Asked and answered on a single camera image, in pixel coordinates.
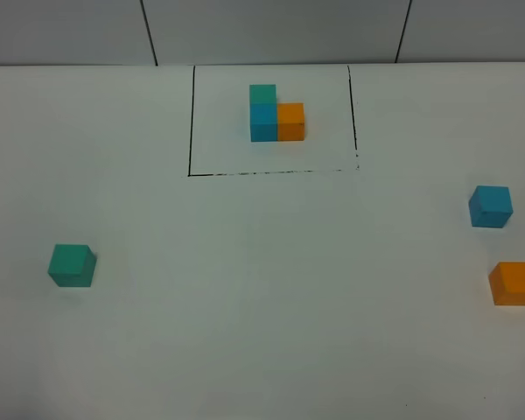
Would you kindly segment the orange template block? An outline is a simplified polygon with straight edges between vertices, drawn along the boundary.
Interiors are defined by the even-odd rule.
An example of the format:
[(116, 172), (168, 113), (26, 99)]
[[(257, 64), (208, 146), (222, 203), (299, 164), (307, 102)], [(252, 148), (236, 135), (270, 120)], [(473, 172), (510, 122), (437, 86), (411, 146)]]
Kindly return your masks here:
[(303, 103), (277, 104), (277, 140), (279, 142), (305, 140), (305, 109)]

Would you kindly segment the green template block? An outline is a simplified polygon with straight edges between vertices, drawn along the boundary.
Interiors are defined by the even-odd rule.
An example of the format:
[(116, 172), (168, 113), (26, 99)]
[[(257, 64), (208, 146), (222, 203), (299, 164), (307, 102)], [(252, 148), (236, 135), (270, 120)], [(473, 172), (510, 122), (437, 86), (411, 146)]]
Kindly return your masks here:
[(250, 104), (273, 104), (277, 102), (275, 84), (251, 84), (249, 86)]

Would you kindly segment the blue template block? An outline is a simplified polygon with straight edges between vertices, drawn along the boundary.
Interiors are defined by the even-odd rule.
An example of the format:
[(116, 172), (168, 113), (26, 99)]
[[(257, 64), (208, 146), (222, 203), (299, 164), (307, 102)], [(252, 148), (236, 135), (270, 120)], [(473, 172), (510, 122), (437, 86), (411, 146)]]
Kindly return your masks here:
[(256, 142), (277, 141), (277, 105), (275, 103), (252, 103), (249, 105), (250, 140)]

